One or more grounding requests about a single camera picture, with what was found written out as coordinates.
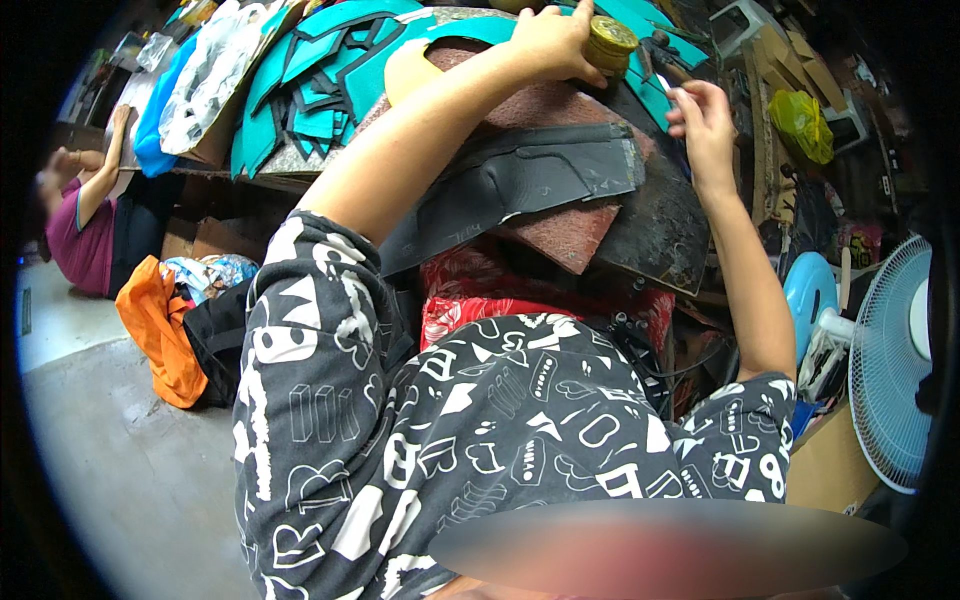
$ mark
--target concrete floor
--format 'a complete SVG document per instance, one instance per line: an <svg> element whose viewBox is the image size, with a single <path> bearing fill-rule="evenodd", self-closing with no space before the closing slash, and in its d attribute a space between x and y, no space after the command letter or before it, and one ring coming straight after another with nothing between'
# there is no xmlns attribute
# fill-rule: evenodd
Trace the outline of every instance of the concrete floor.
<svg viewBox="0 0 960 600"><path fill-rule="evenodd" d="M120 598L257 598L233 516L230 412L159 399L112 302L71 296L53 263L23 270L24 287L33 330L19 359L34 437L105 581Z"/></svg>

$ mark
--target purple shirt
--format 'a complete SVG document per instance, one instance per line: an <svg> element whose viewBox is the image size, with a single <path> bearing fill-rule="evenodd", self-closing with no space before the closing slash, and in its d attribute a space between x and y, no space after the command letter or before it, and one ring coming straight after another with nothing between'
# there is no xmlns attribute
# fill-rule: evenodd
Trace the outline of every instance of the purple shirt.
<svg viewBox="0 0 960 600"><path fill-rule="evenodd" d="M80 228L77 212L80 186L80 180L74 178L61 190L63 204L47 223L47 245L67 281L88 294L106 296L113 259L116 201L105 198Z"/></svg>

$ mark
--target person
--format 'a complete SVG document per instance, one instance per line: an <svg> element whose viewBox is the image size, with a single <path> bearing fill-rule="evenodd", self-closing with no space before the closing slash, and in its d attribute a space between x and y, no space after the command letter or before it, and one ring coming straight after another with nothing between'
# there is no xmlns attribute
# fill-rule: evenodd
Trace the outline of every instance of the person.
<svg viewBox="0 0 960 600"><path fill-rule="evenodd" d="M36 200L45 217L43 241L63 276L81 292L116 298L133 269L148 254L159 256L163 234L185 178L131 178L116 200L108 193L120 175L120 156L131 108L113 113L114 135L107 154L95 150L55 151L36 175ZM63 184L63 172L80 173Z"/></svg>
<svg viewBox="0 0 960 600"><path fill-rule="evenodd" d="M722 90L670 91L727 286L736 381L680 423L600 331L560 314L482 319L403 362L376 247L488 112L523 86L601 74L592 0L525 10L511 39L361 132L274 235L248 296L234 404L235 513L266 598L444 597L480 582L430 540L500 511L603 498L783 502L793 323L732 174Z"/></svg>

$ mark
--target yellow plastic bag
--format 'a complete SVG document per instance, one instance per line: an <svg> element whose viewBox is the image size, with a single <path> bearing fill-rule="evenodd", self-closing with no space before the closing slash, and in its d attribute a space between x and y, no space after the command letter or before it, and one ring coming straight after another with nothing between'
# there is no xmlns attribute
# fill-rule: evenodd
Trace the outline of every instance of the yellow plastic bag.
<svg viewBox="0 0 960 600"><path fill-rule="evenodd" d="M833 132L820 111L820 103L805 91L778 89L767 106L770 118L784 141L817 164L833 160Z"/></svg>

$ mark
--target black and white patterned shirt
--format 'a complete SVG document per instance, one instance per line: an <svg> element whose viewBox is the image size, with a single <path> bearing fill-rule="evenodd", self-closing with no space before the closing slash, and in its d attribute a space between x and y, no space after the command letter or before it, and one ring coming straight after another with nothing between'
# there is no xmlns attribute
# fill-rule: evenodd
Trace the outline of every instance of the black and white patterned shirt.
<svg viewBox="0 0 960 600"><path fill-rule="evenodd" d="M265 598L421 598L455 577L428 542L499 511L783 501L795 401L783 374L663 422L606 337L546 313L464 325L394 367L399 320L378 266L363 237L294 211L251 286L235 510Z"/></svg>

